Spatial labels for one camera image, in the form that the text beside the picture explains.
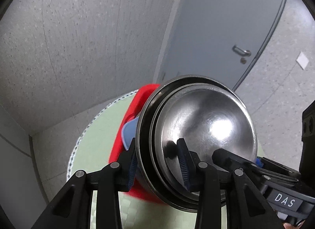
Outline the person's hand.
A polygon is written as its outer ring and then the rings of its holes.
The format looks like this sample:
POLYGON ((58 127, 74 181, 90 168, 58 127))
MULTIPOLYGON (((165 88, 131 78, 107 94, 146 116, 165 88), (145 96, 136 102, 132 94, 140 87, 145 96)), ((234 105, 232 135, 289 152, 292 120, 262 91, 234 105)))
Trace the person's hand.
POLYGON ((285 229, 298 229, 298 227, 295 227, 291 225, 290 223, 283 223, 283 226, 285 229))

